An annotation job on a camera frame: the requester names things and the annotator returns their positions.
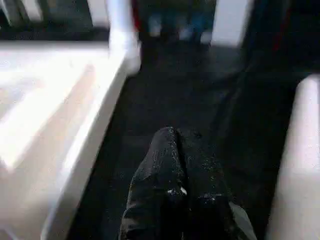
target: white surface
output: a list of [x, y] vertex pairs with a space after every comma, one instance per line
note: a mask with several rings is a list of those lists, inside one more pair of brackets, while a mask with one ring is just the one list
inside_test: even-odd
[[136, 74], [141, 67], [141, 44], [134, 26], [131, 0], [106, 0], [110, 20], [109, 49], [111, 54], [124, 52], [127, 74]]
[[309, 76], [296, 91], [268, 240], [320, 239], [319, 100], [319, 78]]
[[211, 44], [239, 47], [252, 5], [252, 0], [217, 0]]
[[107, 1], [87, 0], [91, 14], [92, 24], [96, 27], [108, 27], [110, 25]]
[[24, 8], [28, 14], [28, 17], [35, 21], [41, 21], [43, 19], [42, 11], [39, 8], [38, 0], [21, 0]]
[[36, 65], [0, 72], [1, 107], [12, 104], [0, 113], [0, 146], [5, 146], [0, 148], [0, 177], [14, 171], [33, 139], [84, 74], [86, 63], [75, 61], [51, 56]]
[[[21, 53], [23, 49], [26, 46], [13, 46], [11, 51]], [[63, 240], [125, 82], [125, 56], [109, 56], [101, 46], [52, 43], [27, 49], [30, 54], [47, 53], [47, 62], [52, 54], [73, 59], [83, 74], [33, 138], [20, 165], [0, 179], [0, 229], [23, 240]], [[86, 61], [85, 67], [77, 64], [80, 58]], [[48, 74], [59, 71], [55, 64], [51, 67]]]

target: white wall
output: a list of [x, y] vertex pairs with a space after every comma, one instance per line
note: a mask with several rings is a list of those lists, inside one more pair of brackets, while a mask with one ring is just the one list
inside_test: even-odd
[[87, 0], [92, 23], [96, 27], [109, 26], [109, 17], [107, 12], [107, 0]]
[[211, 43], [238, 47], [241, 45], [253, 0], [217, 0]]

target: black floor mat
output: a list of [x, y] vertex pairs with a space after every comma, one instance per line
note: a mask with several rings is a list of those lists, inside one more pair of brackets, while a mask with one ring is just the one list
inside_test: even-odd
[[[197, 129], [214, 139], [212, 152], [234, 199], [263, 239], [302, 76], [279, 65], [260, 67], [236, 86], [244, 69], [237, 50], [155, 43], [144, 51], [140, 73], [122, 90], [69, 239], [115, 238], [131, 178], [153, 134], [166, 126]], [[235, 87], [237, 97], [229, 98]]]

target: white pipe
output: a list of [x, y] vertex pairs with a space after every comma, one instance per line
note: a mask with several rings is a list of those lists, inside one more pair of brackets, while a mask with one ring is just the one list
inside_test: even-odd
[[110, 21], [110, 53], [125, 51], [128, 74], [135, 74], [140, 69], [141, 56], [131, 0], [106, 0], [106, 5]]

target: red object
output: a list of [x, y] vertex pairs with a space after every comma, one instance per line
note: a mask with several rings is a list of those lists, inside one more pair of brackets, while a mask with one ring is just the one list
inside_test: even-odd
[[134, 26], [135, 26], [136, 30], [139, 32], [141, 23], [140, 23], [140, 19], [139, 19], [138, 2], [137, 2], [137, 0], [132, 0], [131, 4], [132, 4]]

